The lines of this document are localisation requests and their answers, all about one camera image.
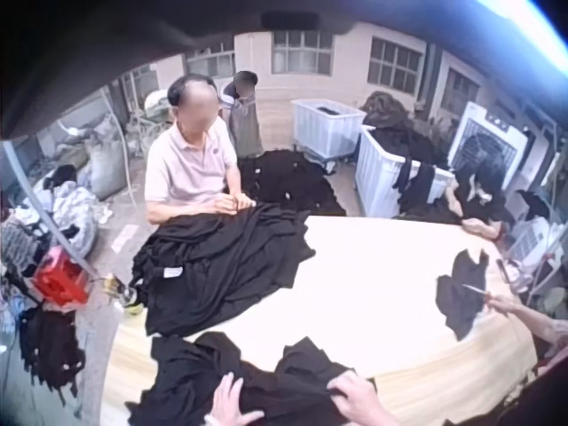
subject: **tag on clothing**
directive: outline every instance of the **tag on clothing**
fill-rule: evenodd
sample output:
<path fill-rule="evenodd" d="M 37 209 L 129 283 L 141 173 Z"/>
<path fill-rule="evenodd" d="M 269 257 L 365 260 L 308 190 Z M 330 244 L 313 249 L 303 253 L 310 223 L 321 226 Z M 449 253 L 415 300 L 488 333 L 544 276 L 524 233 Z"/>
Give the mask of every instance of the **tag on clothing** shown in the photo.
<path fill-rule="evenodd" d="M 176 278 L 184 271 L 183 266 L 178 268 L 163 268 L 163 278 Z"/>

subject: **human hand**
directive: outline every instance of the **human hand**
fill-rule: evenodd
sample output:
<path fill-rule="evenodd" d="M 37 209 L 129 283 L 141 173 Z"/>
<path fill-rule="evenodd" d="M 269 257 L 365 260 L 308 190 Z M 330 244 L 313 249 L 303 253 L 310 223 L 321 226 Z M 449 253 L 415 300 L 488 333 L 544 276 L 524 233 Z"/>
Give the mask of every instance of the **human hand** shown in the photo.
<path fill-rule="evenodd" d="M 375 388 L 352 371 L 346 371 L 327 385 L 340 390 L 344 396 L 333 396 L 335 406 L 345 418 L 359 426 L 397 426 L 398 423 L 384 409 L 376 396 Z"/>
<path fill-rule="evenodd" d="M 519 304 L 505 296 L 492 296 L 491 293 L 485 295 L 485 304 L 489 308 L 495 309 L 498 313 L 507 315 L 513 313 L 519 307 Z"/>
<path fill-rule="evenodd" d="M 212 423 L 218 426 L 245 426 L 264 417 L 262 411 L 241 414 L 239 396 L 241 395 L 242 378 L 233 384 L 234 374 L 224 375 L 213 394 L 213 408 L 205 419 L 213 417 Z"/>
<path fill-rule="evenodd" d="M 237 210 L 248 209 L 249 207 L 255 207 L 256 203 L 252 201 L 245 193 L 237 193 L 234 196 L 237 202 Z"/>
<path fill-rule="evenodd" d="M 485 224 L 479 219 L 472 218 L 462 220 L 461 227 L 468 233 L 482 233 L 485 228 Z"/>
<path fill-rule="evenodd" d="M 231 195 L 220 193 L 211 203 L 213 213 L 221 213 L 224 215 L 237 214 L 237 201 Z"/>

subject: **pile of black cloth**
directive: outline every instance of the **pile of black cloth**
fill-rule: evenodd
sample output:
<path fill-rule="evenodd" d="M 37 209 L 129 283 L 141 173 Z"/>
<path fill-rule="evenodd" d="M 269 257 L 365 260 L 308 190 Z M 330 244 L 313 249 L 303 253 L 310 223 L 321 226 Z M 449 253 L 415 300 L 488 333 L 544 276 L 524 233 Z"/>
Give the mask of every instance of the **pile of black cloth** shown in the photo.
<path fill-rule="evenodd" d="M 305 242 L 307 213 L 259 204 L 234 217 L 175 217 L 134 257 L 138 301 L 151 335 L 193 335 L 246 311 L 279 288 L 292 288 Z"/>
<path fill-rule="evenodd" d="M 77 169 L 73 164 L 62 164 L 43 180 L 43 189 L 53 189 L 67 181 L 77 181 Z"/>
<path fill-rule="evenodd" d="M 21 314 L 19 322 L 21 358 L 24 368 L 50 391 L 59 393 L 71 383 L 77 396 L 76 375 L 85 367 L 85 353 L 75 335 L 75 311 L 45 311 L 41 305 Z"/>
<path fill-rule="evenodd" d="M 312 215 L 346 216 L 324 169 L 301 153 L 267 151 L 257 158 L 239 159 L 239 169 L 242 190 L 253 200 Z"/>
<path fill-rule="evenodd" d="M 525 218 L 526 221 L 533 220 L 536 217 L 544 217 L 550 220 L 550 208 L 540 196 L 532 191 L 524 191 L 522 189 L 519 189 L 517 192 L 529 206 L 529 211 Z"/>
<path fill-rule="evenodd" d="M 388 153 L 425 162 L 442 170 L 450 169 L 447 154 L 412 128 L 377 128 L 371 130 L 371 136 Z"/>
<path fill-rule="evenodd" d="M 379 129 L 406 129 L 412 126 L 408 112 L 402 103 L 384 91 L 374 91 L 361 107 L 367 115 L 363 124 Z"/>
<path fill-rule="evenodd" d="M 241 361 L 241 351 L 225 334 L 206 333 L 195 343 L 177 337 L 155 338 L 152 358 L 158 363 L 154 386 L 139 404 L 127 403 L 132 426 L 198 426 L 213 404 L 223 375 L 244 379 L 241 411 L 264 411 L 255 424 L 334 426 L 347 423 L 326 389 L 347 367 L 333 363 L 307 337 L 284 349 L 273 373 Z"/>
<path fill-rule="evenodd" d="M 463 250 L 454 259 L 452 276 L 438 277 L 436 305 L 446 316 L 446 325 L 450 327 L 458 340 L 463 339 L 473 327 L 478 312 L 483 310 L 483 295 L 463 285 L 485 291 L 485 270 L 489 256 L 482 251 L 479 263 L 469 257 L 468 250 Z"/>

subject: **white table surface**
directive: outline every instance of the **white table surface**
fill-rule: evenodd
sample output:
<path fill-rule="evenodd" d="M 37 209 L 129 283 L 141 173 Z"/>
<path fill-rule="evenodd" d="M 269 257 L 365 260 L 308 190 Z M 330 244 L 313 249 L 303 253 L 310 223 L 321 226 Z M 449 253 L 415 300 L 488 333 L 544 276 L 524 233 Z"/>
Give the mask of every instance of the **white table surface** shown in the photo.
<path fill-rule="evenodd" d="M 440 425 L 491 410 L 536 363 L 528 329 L 481 312 L 461 342 L 436 303 L 437 277 L 467 249 L 490 256 L 487 289 L 510 295 L 494 245 L 458 226 L 377 218 L 309 217 L 316 256 L 300 264 L 294 288 L 281 289 L 223 331 L 242 357 L 273 370 L 285 345 L 305 336 L 335 362 L 374 377 L 381 401 L 404 425 Z M 127 424 L 125 401 L 154 384 L 143 313 L 125 318 L 114 340 L 101 424 Z"/>

